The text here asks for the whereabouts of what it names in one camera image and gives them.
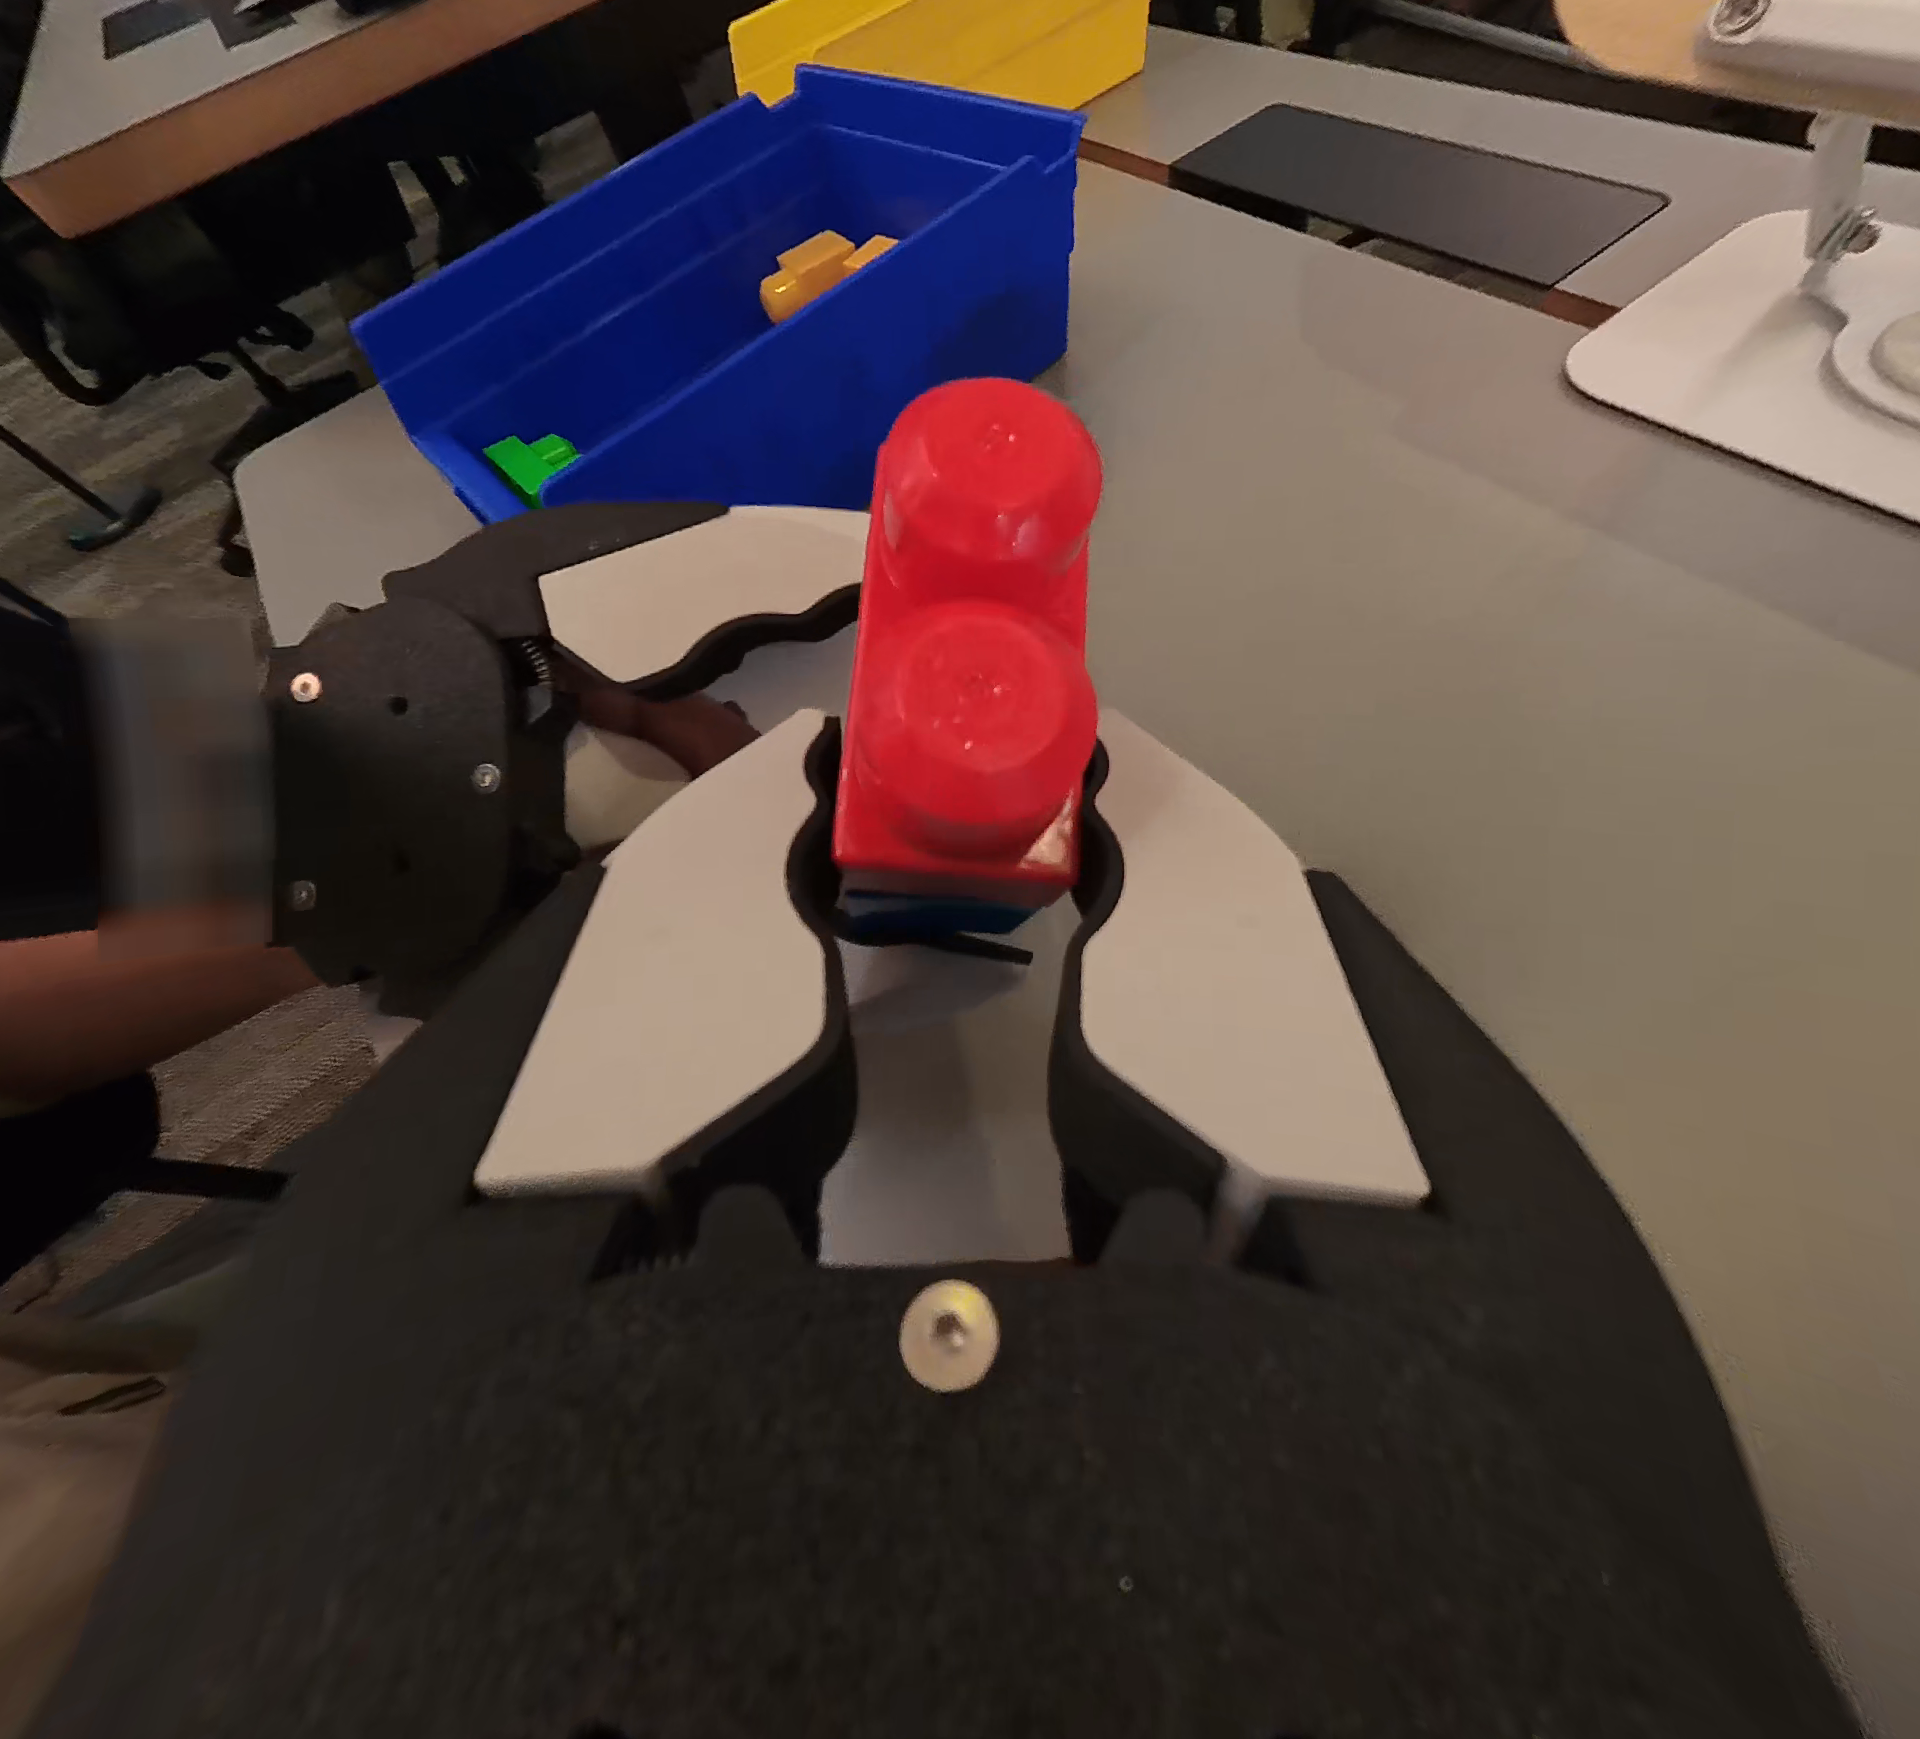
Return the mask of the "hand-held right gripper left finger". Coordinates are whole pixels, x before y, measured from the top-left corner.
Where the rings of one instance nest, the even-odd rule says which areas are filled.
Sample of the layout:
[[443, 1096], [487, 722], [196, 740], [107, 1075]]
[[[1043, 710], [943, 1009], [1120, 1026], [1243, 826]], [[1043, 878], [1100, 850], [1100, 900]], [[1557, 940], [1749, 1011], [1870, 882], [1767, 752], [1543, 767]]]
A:
[[820, 1259], [858, 1110], [837, 762], [841, 722], [802, 709], [614, 845], [476, 1157], [483, 1199], [637, 1199], [679, 1236], [759, 1189]]

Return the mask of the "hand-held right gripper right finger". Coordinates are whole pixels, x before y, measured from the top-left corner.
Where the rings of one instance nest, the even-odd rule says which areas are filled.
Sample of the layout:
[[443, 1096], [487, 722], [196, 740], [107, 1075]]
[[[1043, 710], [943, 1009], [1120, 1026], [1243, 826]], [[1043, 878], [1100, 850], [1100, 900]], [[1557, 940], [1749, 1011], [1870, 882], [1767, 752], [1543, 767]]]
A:
[[1077, 926], [1050, 1026], [1069, 1251], [1175, 1193], [1216, 1257], [1277, 1257], [1291, 1199], [1418, 1210], [1428, 1177], [1304, 867], [1146, 731], [1081, 789]]

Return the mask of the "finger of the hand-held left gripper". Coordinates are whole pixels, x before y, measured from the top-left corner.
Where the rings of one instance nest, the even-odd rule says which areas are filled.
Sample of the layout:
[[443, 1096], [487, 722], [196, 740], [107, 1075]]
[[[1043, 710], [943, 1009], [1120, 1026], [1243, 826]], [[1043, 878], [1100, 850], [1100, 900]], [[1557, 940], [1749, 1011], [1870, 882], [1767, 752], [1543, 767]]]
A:
[[612, 850], [694, 776], [749, 744], [749, 719], [653, 719], [640, 730], [574, 723], [562, 744], [562, 831]]
[[865, 512], [723, 508], [539, 574], [544, 638], [612, 688], [683, 699], [763, 648], [852, 628], [865, 553]]

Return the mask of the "blue single-stud block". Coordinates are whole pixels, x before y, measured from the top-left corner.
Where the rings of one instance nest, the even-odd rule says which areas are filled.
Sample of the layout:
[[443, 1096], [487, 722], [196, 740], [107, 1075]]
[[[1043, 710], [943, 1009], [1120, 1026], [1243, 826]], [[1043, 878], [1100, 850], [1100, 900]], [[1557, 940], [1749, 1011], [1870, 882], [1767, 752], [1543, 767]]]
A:
[[1011, 940], [1043, 911], [1011, 887], [961, 889], [955, 879], [930, 884], [846, 884], [837, 895], [843, 936], [860, 944], [946, 944], [958, 940]]

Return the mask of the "red two-stud block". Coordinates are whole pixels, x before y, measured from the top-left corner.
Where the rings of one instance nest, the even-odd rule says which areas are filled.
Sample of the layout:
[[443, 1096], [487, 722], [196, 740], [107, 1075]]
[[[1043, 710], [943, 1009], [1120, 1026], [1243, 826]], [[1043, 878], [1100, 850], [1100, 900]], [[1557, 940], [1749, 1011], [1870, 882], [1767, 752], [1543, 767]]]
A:
[[876, 453], [833, 863], [841, 884], [1011, 887], [1048, 909], [1081, 862], [1094, 754], [1081, 417], [1011, 378], [915, 397]]

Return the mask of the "person's left forearm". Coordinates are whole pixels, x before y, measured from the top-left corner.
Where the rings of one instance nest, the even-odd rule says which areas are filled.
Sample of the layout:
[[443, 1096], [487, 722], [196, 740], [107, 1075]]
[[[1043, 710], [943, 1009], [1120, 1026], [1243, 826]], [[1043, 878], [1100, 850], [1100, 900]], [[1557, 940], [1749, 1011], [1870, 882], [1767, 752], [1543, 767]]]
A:
[[1, 1110], [149, 1071], [315, 989], [274, 944], [129, 944], [101, 932], [1, 944]]

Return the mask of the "green block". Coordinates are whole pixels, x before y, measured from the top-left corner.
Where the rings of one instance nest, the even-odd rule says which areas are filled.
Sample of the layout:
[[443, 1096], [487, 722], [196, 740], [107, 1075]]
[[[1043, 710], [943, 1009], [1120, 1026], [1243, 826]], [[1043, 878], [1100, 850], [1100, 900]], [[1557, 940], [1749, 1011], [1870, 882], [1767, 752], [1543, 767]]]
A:
[[487, 466], [513, 491], [527, 508], [542, 504], [544, 486], [574, 466], [577, 449], [561, 433], [535, 439], [500, 436], [485, 447]]

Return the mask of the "orange-yellow block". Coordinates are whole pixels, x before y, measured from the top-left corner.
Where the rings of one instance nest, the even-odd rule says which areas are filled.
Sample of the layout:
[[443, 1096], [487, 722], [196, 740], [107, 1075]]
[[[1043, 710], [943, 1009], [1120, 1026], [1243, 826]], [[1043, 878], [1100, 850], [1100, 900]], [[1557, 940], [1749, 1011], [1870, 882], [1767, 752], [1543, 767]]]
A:
[[784, 325], [894, 247], [891, 235], [852, 244], [837, 231], [820, 231], [777, 255], [775, 266], [758, 285], [759, 307], [773, 325]]

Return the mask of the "blue plastic bin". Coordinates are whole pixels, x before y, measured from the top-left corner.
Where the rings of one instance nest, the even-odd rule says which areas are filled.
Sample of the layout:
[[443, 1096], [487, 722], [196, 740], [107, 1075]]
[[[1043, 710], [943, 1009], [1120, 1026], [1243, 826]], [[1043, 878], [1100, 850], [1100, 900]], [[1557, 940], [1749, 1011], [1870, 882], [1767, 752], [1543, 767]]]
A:
[[[485, 525], [500, 436], [561, 433], [562, 504], [865, 508], [899, 410], [1031, 381], [1069, 346], [1081, 116], [802, 68], [480, 244], [349, 327], [401, 429]], [[897, 247], [773, 325], [777, 255]]]

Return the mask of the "white document stand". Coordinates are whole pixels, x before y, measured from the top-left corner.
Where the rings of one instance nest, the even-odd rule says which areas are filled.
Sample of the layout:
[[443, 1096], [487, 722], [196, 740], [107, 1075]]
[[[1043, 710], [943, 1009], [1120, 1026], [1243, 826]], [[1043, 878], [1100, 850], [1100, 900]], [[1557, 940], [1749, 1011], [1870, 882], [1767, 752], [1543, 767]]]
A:
[[1739, 224], [1596, 327], [1572, 387], [1906, 526], [1918, 522], [1918, 229], [1866, 186], [1914, 126], [1918, 0], [1714, 0], [1703, 76], [1811, 109], [1802, 202]]

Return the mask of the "black flat panel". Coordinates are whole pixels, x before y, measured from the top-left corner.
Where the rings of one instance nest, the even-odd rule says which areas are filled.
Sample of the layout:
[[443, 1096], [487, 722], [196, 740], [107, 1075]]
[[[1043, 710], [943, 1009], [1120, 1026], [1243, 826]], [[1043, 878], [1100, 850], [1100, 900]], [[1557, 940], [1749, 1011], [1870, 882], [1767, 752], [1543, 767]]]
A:
[[1295, 231], [1322, 221], [1543, 287], [1667, 207], [1648, 186], [1291, 103], [1236, 120], [1166, 173]]

